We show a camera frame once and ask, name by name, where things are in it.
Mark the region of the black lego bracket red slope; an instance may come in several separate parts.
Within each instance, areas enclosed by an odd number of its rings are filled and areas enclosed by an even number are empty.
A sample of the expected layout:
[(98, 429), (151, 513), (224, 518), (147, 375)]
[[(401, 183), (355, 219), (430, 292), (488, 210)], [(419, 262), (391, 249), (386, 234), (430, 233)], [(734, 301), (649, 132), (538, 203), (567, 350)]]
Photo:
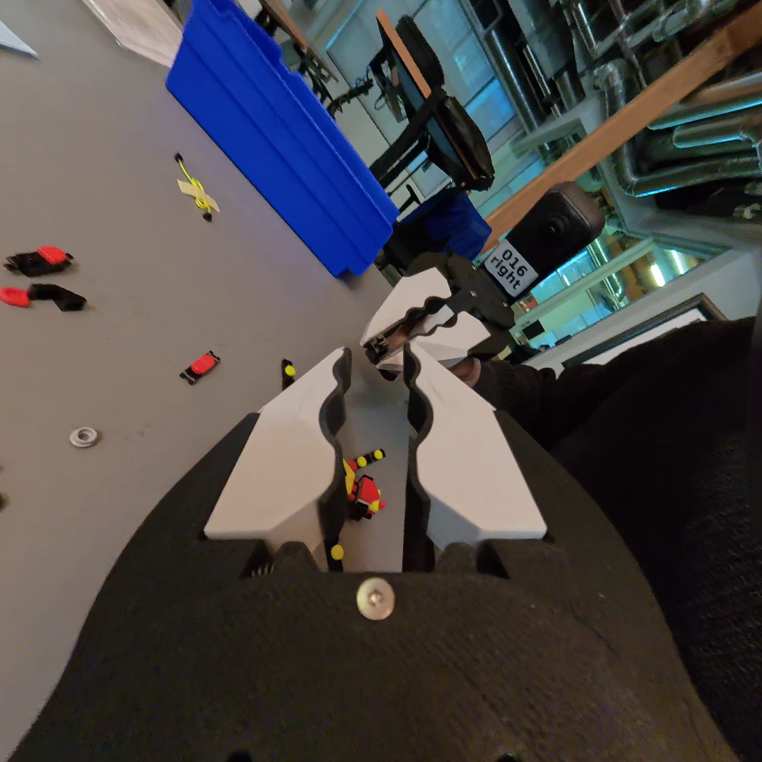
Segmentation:
[(3, 267), (10, 273), (27, 278), (44, 277), (68, 270), (74, 258), (52, 244), (45, 244), (33, 252), (23, 252), (5, 258)]

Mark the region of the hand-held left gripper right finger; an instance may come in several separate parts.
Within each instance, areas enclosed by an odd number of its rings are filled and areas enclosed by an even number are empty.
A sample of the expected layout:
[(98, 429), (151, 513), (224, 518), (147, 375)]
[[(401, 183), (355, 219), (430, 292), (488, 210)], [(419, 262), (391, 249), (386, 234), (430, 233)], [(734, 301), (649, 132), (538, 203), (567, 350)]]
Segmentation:
[(405, 540), (444, 550), (487, 540), (541, 539), (546, 521), (500, 425), (498, 411), (421, 346), (404, 351), (408, 388)]

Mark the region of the red black lego subassembly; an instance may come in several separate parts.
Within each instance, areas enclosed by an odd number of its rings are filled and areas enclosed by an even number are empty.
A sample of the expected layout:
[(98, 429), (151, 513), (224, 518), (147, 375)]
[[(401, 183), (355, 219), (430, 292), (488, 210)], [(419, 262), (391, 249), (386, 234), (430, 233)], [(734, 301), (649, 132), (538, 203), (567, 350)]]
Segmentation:
[(221, 358), (212, 350), (205, 352), (197, 358), (192, 364), (179, 373), (179, 377), (187, 384), (194, 386), (202, 378), (207, 376), (214, 368), (221, 363)]

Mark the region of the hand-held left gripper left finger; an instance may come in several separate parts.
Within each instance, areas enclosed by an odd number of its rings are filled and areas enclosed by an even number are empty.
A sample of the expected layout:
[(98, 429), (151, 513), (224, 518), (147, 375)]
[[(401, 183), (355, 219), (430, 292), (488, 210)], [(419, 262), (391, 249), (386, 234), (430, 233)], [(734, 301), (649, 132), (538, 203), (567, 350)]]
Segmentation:
[(344, 456), (350, 348), (337, 348), (258, 412), (204, 527), (209, 540), (260, 540), (274, 554), (303, 543), (342, 572), (339, 546), (348, 519)]

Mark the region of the small red black lego part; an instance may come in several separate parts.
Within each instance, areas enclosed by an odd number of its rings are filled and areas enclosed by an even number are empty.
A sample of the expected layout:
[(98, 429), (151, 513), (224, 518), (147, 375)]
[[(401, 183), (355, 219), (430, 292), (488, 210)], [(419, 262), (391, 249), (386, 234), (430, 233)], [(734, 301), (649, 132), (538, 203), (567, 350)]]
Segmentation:
[(26, 289), (1, 288), (1, 302), (8, 306), (26, 309), (41, 301), (52, 302), (62, 312), (81, 312), (88, 305), (83, 296), (52, 283), (32, 283)]

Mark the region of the blue plastic bin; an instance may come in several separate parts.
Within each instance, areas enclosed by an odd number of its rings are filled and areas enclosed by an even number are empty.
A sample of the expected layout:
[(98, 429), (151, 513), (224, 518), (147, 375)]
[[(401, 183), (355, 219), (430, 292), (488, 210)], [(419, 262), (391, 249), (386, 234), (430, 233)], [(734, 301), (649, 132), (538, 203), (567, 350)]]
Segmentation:
[(234, 2), (193, 3), (166, 87), (331, 275), (374, 264), (396, 205), (281, 47)]

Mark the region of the black office chair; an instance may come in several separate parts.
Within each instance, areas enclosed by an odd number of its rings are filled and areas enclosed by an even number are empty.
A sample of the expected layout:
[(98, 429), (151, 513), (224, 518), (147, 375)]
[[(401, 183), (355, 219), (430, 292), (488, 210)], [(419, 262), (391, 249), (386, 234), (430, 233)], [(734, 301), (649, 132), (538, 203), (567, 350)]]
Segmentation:
[(424, 100), (391, 47), (382, 44), (369, 68), (383, 99), (404, 129), (370, 166), (372, 175), (388, 187), (414, 160), (423, 157), (456, 187), (464, 191), (488, 190), (495, 171), (480, 128), (462, 104), (446, 92), (441, 63), (414, 19), (403, 15), (394, 26), (432, 93)]

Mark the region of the printed paper sheet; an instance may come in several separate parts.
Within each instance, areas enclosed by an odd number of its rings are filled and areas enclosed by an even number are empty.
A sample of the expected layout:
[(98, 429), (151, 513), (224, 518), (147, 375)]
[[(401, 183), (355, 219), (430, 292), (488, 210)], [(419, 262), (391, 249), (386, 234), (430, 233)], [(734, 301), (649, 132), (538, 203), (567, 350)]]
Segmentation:
[(120, 47), (170, 69), (183, 33), (163, 2), (83, 1)]

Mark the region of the yellow tan lego piece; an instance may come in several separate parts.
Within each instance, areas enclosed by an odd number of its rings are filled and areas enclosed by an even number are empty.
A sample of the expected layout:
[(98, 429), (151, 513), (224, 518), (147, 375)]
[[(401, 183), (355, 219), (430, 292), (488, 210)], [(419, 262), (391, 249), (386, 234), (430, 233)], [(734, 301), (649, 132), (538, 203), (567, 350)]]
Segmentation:
[(207, 193), (201, 181), (187, 170), (185, 160), (179, 152), (174, 154), (174, 161), (182, 174), (182, 177), (177, 178), (179, 191), (194, 200), (196, 207), (201, 212), (202, 219), (206, 223), (212, 223), (214, 215), (220, 212), (217, 201)]

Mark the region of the metal pipework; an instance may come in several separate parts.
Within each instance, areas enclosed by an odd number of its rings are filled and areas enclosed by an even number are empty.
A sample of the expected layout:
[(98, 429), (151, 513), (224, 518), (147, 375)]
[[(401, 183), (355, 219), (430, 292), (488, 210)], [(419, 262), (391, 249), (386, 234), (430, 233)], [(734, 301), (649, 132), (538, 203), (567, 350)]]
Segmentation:
[[(679, 67), (756, 2), (472, 2), (520, 132), (509, 157), (539, 173)], [(670, 104), (579, 180), (631, 197), (760, 177), (760, 39)]]

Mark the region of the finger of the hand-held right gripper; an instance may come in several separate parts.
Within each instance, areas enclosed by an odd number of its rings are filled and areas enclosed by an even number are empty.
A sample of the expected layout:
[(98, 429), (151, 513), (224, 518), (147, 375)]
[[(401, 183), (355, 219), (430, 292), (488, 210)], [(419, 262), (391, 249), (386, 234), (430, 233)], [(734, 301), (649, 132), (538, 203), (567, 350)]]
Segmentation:
[(448, 305), (451, 297), (450, 284), (440, 273), (403, 277), (370, 319), (360, 347), (364, 350), (363, 344), (378, 335), (388, 337), (396, 326), (408, 318), (431, 315), (437, 311), (453, 311)]
[(453, 367), (488, 338), (489, 330), (467, 312), (437, 311), (411, 317), (384, 338), (378, 370), (391, 378), (398, 376), (403, 371), (403, 353), (408, 344), (423, 350), (444, 367)]

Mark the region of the black yellow lego spider model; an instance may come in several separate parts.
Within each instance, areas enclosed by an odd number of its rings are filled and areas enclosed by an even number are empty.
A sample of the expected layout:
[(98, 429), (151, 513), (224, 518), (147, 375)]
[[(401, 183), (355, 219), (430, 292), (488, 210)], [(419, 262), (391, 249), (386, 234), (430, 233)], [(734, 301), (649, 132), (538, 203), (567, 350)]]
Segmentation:
[[(288, 359), (281, 360), (281, 384), (285, 391), (296, 382), (296, 369)], [(344, 485), (347, 493), (347, 519), (360, 522), (371, 520), (386, 507), (373, 477), (364, 473), (368, 465), (386, 458), (382, 449), (372, 450), (353, 460), (344, 459)], [(343, 571), (344, 549), (338, 536), (325, 541), (326, 561), (330, 571)]]

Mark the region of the wood-edged standing desk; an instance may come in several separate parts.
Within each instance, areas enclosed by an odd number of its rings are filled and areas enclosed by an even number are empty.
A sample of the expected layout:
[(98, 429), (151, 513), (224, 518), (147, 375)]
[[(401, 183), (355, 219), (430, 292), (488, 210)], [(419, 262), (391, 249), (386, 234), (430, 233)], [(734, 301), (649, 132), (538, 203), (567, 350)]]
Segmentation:
[(414, 81), (418, 93), (424, 100), (428, 100), (431, 97), (432, 88), (422, 74), (420, 67), (414, 61), (412, 54), (402, 41), (402, 38), (399, 36), (385, 10), (380, 9), (377, 12), (376, 24), (378, 25), (383, 44), (391, 47), (394, 55), (402, 63), (403, 69), (408, 73), (412, 81)]

